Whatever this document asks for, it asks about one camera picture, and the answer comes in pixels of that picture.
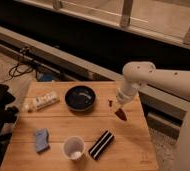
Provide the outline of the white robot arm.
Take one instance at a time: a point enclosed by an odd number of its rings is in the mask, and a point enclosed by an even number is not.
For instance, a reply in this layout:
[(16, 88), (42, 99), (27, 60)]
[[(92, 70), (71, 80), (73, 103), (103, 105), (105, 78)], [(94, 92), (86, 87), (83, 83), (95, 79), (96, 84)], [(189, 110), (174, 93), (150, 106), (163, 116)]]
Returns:
[[(116, 95), (121, 105), (132, 101), (147, 84), (190, 99), (190, 71), (157, 69), (152, 62), (134, 61), (124, 65), (122, 74)], [(172, 171), (190, 171), (190, 108), (181, 126)]]

